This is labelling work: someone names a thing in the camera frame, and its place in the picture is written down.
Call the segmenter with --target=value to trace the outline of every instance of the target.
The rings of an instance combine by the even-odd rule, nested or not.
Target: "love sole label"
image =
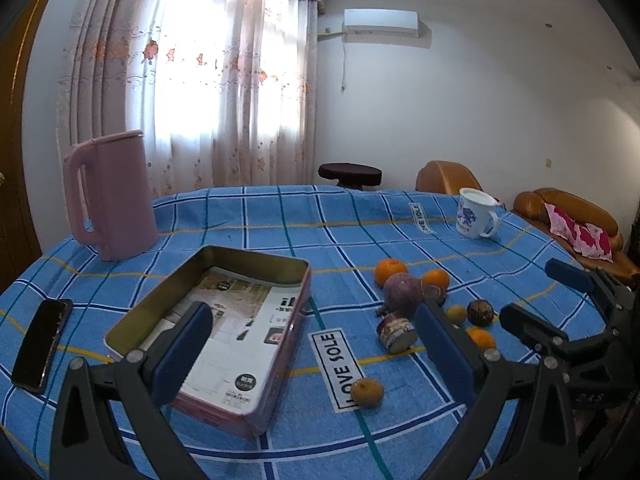
[[[432,235],[433,229],[431,229],[429,227],[429,224],[427,224],[427,219],[424,217],[424,209],[422,208],[422,204],[411,203],[409,204],[409,208],[411,208],[411,214],[414,216],[415,226],[423,233]]]
[[[351,399],[351,385],[364,375],[342,329],[321,330],[308,336],[334,411],[357,409]]]

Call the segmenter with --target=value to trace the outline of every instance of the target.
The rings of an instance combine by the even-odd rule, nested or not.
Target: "mug handle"
[[[498,215],[493,211],[489,211],[489,215],[491,215],[491,220],[494,226],[491,228],[491,230],[488,233],[481,232],[480,236],[482,238],[488,238],[489,236],[493,236],[495,232],[498,230],[498,227],[500,227],[500,219],[498,218]]]

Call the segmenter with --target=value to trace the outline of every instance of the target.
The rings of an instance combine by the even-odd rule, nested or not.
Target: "metal screw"
[[[130,363],[139,363],[142,361],[142,358],[145,356],[145,353],[142,350],[135,349],[127,354],[127,361]]]
[[[71,362],[69,363],[69,368],[71,368],[72,370],[79,370],[80,368],[82,368],[83,364],[84,364],[84,359],[82,359],[81,357],[76,357],[75,359],[71,359]]]
[[[545,366],[549,368],[549,370],[555,370],[558,368],[558,360],[555,357],[548,355],[545,357]]]
[[[498,352],[495,348],[488,348],[487,350],[484,351],[484,358],[487,361],[491,361],[492,363],[499,361],[500,357],[502,357],[500,355],[500,352]]]

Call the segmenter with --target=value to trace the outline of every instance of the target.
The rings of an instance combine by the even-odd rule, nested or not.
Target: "black phone case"
[[[40,309],[40,307],[42,306],[43,303],[45,303],[45,301],[50,301],[50,300],[43,300],[42,303],[40,303],[40,305],[38,306],[38,310]],[[56,335],[53,336],[53,339],[51,341],[51,346],[49,348],[49,354],[47,355],[47,361],[45,362],[45,366],[44,366],[44,373],[42,375],[42,380],[40,381],[40,384],[37,388],[33,388],[32,386],[28,385],[28,384],[20,384],[19,382],[14,380],[14,374],[12,372],[12,376],[11,376],[11,382],[14,384],[14,386],[17,386],[18,388],[22,388],[23,390],[27,390],[28,392],[37,394],[37,395],[41,395],[44,393],[44,390],[47,387],[47,381],[49,380],[49,372],[51,370],[51,364],[53,362],[53,356],[56,354],[56,349],[58,348],[58,341],[60,340],[60,335],[62,334],[62,330],[66,325],[66,320],[69,318],[69,314],[71,314],[71,311],[73,310],[74,304],[73,301],[71,300],[54,300],[54,301],[61,301],[62,303],[65,303],[65,309],[62,312],[62,317],[60,319],[60,325],[58,327],[58,330],[56,332]],[[16,356],[15,362],[18,363],[20,361],[20,354],[23,351],[27,351],[26,348],[24,348],[24,343],[26,341],[26,337],[22,340],[22,344],[20,345],[20,350],[18,350],[18,355]]]

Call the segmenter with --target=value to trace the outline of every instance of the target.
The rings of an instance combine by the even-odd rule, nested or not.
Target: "sheer floral curtain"
[[[122,132],[130,38],[139,0],[77,0],[62,52],[56,135],[60,163],[74,144]],[[81,197],[84,210],[84,197]]]
[[[313,175],[318,0],[141,0],[126,123],[155,196]]]

